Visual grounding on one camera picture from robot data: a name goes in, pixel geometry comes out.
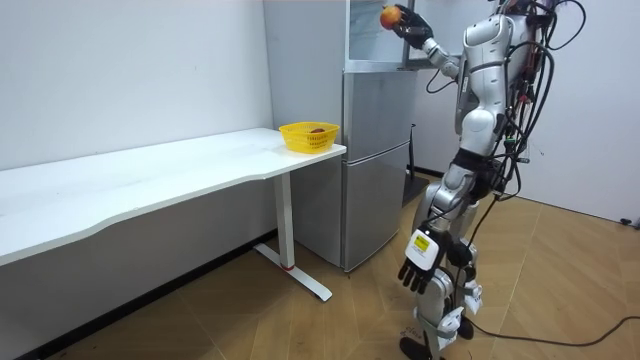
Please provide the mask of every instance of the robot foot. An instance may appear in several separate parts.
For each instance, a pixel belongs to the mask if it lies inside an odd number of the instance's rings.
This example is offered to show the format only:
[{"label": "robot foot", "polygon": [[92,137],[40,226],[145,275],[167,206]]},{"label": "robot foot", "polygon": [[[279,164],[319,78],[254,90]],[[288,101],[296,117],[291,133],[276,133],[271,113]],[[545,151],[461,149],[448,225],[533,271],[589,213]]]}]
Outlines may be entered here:
[{"label": "robot foot", "polygon": [[400,339],[400,350],[410,360],[433,360],[429,348],[412,338],[403,337]]},{"label": "robot foot", "polygon": [[469,321],[469,319],[464,315],[462,315],[462,320],[460,321],[460,327],[458,328],[458,335],[460,335],[460,337],[465,340],[473,339],[473,335],[474,335],[473,325],[471,325],[471,322]]}]

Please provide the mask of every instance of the yellow basket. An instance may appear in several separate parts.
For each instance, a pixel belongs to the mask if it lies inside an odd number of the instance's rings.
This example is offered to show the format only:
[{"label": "yellow basket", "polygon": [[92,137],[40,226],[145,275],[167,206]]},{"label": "yellow basket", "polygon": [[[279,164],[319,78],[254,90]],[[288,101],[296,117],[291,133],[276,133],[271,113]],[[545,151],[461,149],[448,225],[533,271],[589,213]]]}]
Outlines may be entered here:
[{"label": "yellow basket", "polygon": [[[316,129],[324,132],[311,133]],[[317,154],[331,147],[339,129],[340,126],[328,123],[300,122],[281,126],[280,132],[289,150]]]}]

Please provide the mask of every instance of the table leg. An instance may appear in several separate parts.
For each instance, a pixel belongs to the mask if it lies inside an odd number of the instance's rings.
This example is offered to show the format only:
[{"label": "table leg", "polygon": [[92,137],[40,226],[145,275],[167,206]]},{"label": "table leg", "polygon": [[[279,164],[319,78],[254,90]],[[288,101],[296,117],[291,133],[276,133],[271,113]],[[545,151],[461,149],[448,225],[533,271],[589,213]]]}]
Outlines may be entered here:
[{"label": "table leg", "polygon": [[302,285],[311,290],[319,299],[327,301],[331,291],[304,271],[295,266],[293,255],[293,216],[291,211],[291,180],[289,173],[274,179],[276,194],[276,210],[278,212],[278,245],[280,254],[271,250],[265,244],[255,246],[255,249],[269,260],[280,266]]},{"label": "table leg", "polygon": [[273,180],[276,190],[276,211],[278,214],[280,266],[290,271],[295,265],[293,255],[293,213],[291,211],[291,176],[289,173],[286,173],[277,176]]}]

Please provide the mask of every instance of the wooden floor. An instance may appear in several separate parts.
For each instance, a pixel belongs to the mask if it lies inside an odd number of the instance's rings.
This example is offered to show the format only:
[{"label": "wooden floor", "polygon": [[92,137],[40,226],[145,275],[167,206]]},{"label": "wooden floor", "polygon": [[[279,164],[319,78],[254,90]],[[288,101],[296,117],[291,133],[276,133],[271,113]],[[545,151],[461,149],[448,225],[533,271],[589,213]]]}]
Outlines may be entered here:
[{"label": "wooden floor", "polygon": [[[400,337],[421,338],[413,296],[396,280],[416,206],[404,209],[398,235],[350,276],[296,248],[300,267],[333,292],[327,303],[252,252],[53,358],[404,359]],[[584,342],[640,314],[640,232],[513,199],[494,207],[476,241],[485,307],[474,320],[487,330]],[[478,335],[445,356],[640,360],[640,322],[590,348]]]}]

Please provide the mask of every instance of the silver refrigerator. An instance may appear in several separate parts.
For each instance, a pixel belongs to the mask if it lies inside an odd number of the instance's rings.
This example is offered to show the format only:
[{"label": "silver refrigerator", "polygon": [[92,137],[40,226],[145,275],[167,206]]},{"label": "silver refrigerator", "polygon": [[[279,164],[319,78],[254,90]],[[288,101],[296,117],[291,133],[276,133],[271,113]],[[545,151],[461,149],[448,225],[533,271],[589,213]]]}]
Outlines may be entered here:
[{"label": "silver refrigerator", "polygon": [[384,1],[265,1],[276,127],[341,127],[341,159],[292,173],[294,238],[351,271],[398,231],[416,98]]}]

